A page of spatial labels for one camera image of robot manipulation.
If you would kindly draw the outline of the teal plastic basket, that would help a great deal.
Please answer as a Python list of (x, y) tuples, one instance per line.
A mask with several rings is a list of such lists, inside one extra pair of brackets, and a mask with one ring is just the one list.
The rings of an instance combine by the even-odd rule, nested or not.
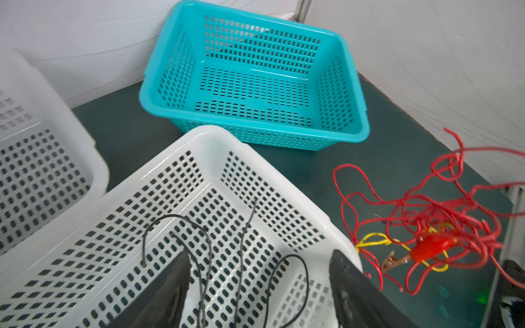
[(139, 102), (183, 132), (212, 124), (249, 144), (317, 151), (371, 132), (342, 37), (200, 1), (173, 7)]

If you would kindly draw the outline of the white plastic basket near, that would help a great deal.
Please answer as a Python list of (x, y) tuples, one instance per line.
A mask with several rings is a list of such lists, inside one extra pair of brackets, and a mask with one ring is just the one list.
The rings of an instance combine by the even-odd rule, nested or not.
[(329, 217), (228, 131), (190, 131), (1, 283), (2, 327), (109, 327), (182, 251), (179, 327), (337, 327)]

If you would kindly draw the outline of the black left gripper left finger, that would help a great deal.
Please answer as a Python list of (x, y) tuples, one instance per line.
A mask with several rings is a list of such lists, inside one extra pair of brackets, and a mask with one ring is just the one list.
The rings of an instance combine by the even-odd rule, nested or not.
[(178, 327), (189, 290), (191, 262), (182, 251), (110, 327)]

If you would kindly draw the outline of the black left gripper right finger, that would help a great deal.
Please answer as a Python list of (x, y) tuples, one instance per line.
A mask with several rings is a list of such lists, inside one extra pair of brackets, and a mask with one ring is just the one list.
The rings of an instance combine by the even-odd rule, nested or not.
[(339, 250), (334, 250), (330, 258), (329, 281), (341, 327), (416, 326)]

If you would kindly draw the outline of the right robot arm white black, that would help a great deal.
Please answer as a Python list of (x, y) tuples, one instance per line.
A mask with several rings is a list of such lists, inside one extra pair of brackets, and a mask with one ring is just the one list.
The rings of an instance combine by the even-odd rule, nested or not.
[[(505, 221), (503, 249), (496, 256), (505, 273), (524, 283), (524, 218)], [(524, 289), (512, 284), (499, 271), (495, 273), (482, 327), (523, 327)]]

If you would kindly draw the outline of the white plastic basket far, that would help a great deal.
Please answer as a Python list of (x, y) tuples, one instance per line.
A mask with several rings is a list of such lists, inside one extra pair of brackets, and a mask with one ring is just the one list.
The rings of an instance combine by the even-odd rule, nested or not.
[(1, 255), (106, 192), (96, 142), (43, 74), (1, 50)]

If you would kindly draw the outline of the red alligator clip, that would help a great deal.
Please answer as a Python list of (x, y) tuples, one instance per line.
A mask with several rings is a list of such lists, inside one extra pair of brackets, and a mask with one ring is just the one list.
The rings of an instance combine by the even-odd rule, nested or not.
[(447, 238), (441, 234), (432, 234), (426, 236), (418, 245), (416, 245), (409, 254), (402, 258), (395, 258), (395, 253), (392, 251), (388, 258), (381, 265), (381, 272), (387, 271), (405, 265), (409, 262), (423, 262), (437, 256), (443, 251), (457, 243), (457, 239)]

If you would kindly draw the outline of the white plastic basket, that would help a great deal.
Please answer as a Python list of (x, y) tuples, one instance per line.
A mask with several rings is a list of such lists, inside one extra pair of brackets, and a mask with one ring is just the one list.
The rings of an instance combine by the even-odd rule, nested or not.
[(1, 283), (2, 327), (109, 327), (182, 251), (179, 327), (337, 327), (329, 217), (228, 131), (190, 131)]
[(96, 142), (43, 74), (1, 50), (1, 255), (106, 192)]

